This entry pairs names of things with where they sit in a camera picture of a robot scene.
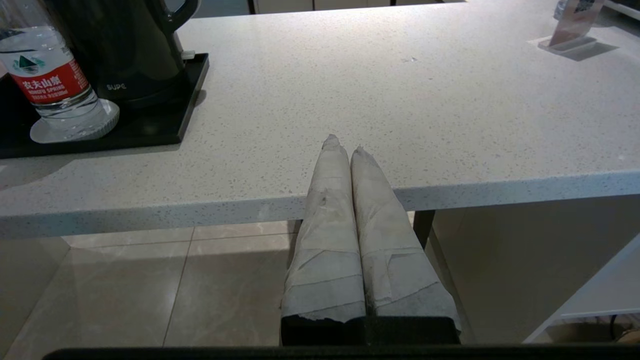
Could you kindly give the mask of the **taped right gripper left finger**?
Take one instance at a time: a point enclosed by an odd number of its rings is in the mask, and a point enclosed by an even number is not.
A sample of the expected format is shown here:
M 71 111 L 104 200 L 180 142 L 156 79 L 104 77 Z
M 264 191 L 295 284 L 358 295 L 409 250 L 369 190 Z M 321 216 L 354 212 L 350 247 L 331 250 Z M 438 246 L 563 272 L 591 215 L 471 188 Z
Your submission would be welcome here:
M 286 271 L 282 346 L 340 346 L 366 316 L 349 157 L 338 137 L 322 144 Z

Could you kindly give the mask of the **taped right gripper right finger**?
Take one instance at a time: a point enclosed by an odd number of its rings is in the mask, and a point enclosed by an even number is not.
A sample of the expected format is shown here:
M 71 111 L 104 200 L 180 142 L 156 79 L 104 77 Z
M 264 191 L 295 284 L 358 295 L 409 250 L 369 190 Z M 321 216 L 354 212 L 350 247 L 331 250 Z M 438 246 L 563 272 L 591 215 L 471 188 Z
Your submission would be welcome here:
M 359 146 L 350 159 L 366 307 L 386 342 L 460 343 L 457 306 L 381 166 Z

